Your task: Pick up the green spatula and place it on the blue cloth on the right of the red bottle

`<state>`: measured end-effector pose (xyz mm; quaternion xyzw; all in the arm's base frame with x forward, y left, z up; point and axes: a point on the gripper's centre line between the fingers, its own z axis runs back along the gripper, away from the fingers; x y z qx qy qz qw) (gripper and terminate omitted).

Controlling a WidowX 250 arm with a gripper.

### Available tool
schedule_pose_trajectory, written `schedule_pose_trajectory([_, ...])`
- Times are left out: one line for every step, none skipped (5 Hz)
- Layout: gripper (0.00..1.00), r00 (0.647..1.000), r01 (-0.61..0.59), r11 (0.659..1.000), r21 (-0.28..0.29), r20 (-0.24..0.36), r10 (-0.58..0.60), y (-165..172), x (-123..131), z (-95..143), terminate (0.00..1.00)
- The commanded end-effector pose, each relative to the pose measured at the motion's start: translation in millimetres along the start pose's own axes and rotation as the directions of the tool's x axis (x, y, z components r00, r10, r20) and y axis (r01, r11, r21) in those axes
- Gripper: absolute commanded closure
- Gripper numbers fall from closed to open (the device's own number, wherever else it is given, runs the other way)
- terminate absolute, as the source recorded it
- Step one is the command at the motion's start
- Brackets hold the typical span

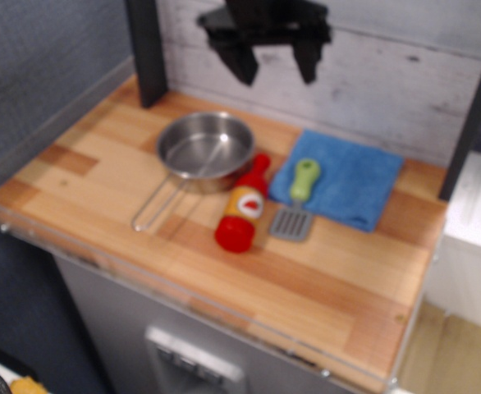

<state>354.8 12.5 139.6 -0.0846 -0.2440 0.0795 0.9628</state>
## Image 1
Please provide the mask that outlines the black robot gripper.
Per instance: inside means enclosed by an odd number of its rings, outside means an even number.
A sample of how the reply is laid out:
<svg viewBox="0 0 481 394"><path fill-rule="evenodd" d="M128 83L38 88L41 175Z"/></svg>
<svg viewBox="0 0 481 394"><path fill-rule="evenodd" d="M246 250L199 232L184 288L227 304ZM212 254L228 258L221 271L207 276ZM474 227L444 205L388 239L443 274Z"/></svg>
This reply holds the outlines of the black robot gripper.
<svg viewBox="0 0 481 394"><path fill-rule="evenodd" d="M323 44L332 41L328 8L312 1L226 1L196 22L227 69L248 86L259 69L253 46L293 45L300 75L308 85L316 79Z"/></svg>

